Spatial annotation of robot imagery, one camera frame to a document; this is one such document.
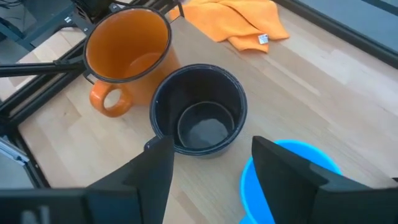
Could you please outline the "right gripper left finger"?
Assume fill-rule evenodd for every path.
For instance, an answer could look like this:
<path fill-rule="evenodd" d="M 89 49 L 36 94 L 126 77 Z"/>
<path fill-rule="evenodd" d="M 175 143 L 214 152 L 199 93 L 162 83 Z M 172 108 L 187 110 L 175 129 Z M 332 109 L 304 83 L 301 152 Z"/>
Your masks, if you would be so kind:
<path fill-rule="evenodd" d="M 174 171 L 174 139 L 154 137 L 144 151 L 89 185 L 90 224 L 162 224 Z"/>

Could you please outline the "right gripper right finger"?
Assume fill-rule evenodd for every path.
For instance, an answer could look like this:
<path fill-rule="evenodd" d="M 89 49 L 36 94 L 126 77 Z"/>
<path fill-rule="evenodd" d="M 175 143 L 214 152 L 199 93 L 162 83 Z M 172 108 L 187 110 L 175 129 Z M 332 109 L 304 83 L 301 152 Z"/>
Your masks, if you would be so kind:
<path fill-rule="evenodd" d="M 252 158 L 276 224 L 373 224 L 369 187 L 260 136 Z"/>

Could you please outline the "blue enamel mug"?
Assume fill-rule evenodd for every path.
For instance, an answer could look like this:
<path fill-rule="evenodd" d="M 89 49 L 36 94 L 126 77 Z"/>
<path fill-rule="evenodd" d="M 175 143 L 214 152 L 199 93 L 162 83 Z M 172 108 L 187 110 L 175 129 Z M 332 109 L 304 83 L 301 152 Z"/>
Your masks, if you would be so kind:
<path fill-rule="evenodd" d="M 277 140 L 275 143 L 336 174 L 342 174 L 340 168 L 328 155 L 311 144 L 293 139 Z M 257 178 L 252 157 L 244 166 L 239 191 L 246 212 L 239 224 L 275 224 Z"/>

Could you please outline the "orange enamel mug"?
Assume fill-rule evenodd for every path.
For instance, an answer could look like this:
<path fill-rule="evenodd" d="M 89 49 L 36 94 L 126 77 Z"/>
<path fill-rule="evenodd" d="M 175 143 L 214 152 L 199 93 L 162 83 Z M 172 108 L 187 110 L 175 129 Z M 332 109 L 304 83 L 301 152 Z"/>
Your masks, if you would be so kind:
<path fill-rule="evenodd" d="M 87 37 L 83 60 L 96 82 L 90 103 L 107 117 L 148 105 L 180 63 L 166 17 L 144 6 L 125 7 L 101 20 Z"/>

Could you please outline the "black enamel mug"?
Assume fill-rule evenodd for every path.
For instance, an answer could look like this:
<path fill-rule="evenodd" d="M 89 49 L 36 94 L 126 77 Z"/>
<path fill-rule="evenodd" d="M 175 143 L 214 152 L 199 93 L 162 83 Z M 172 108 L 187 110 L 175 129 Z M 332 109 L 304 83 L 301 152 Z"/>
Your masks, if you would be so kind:
<path fill-rule="evenodd" d="M 149 118 L 155 136 L 144 147 L 171 136 L 179 154 L 217 157 L 237 138 L 247 113 L 244 88 L 233 74 L 216 65 L 187 65 L 154 92 Z"/>

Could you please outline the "orange cloth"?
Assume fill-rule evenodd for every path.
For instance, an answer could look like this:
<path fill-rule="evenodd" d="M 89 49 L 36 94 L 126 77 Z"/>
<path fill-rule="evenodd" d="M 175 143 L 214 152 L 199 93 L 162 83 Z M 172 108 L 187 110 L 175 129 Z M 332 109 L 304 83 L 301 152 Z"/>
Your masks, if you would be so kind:
<path fill-rule="evenodd" d="M 228 41 L 238 51 L 267 53 L 269 41 L 290 37 L 273 0 L 190 0 L 185 19 L 215 42 Z"/>

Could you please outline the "black aluminium table frame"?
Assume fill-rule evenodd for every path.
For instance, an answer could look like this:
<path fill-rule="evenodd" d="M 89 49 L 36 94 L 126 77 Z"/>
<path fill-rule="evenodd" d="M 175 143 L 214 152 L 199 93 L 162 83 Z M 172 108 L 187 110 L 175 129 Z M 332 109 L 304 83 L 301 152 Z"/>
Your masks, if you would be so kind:
<path fill-rule="evenodd" d="M 283 2 L 290 38 L 268 54 L 239 53 L 184 19 L 172 23 L 184 65 L 211 63 L 233 73 L 248 99 L 248 116 L 231 149 L 205 161 L 178 156 L 182 188 L 229 184 L 250 154 L 254 135 L 299 139 L 323 149 L 345 176 L 370 187 L 398 177 L 398 50 L 308 9 Z M 107 118 L 88 102 L 90 84 L 73 81 L 21 120 L 0 121 L 0 134 L 21 134 L 52 186 L 85 185 L 123 164 L 153 135 L 147 108 Z"/>

